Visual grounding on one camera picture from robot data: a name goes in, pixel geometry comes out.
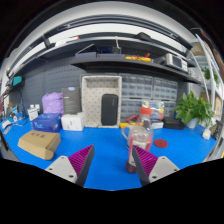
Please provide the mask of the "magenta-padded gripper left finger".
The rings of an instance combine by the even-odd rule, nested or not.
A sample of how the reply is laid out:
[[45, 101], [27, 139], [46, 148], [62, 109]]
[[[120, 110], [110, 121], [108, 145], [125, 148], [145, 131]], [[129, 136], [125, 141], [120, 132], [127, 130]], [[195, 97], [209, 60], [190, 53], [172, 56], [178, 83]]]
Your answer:
[[60, 156], [46, 168], [46, 171], [83, 187], [94, 154], [94, 146], [87, 146], [69, 157]]

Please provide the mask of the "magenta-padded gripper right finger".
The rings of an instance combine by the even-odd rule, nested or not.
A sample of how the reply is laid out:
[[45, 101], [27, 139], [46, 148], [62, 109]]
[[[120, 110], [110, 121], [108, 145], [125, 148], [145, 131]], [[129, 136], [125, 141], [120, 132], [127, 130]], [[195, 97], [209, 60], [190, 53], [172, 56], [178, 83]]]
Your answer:
[[157, 157], [140, 147], [134, 146], [132, 155], [142, 186], [179, 171], [179, 168], [166, 156]]

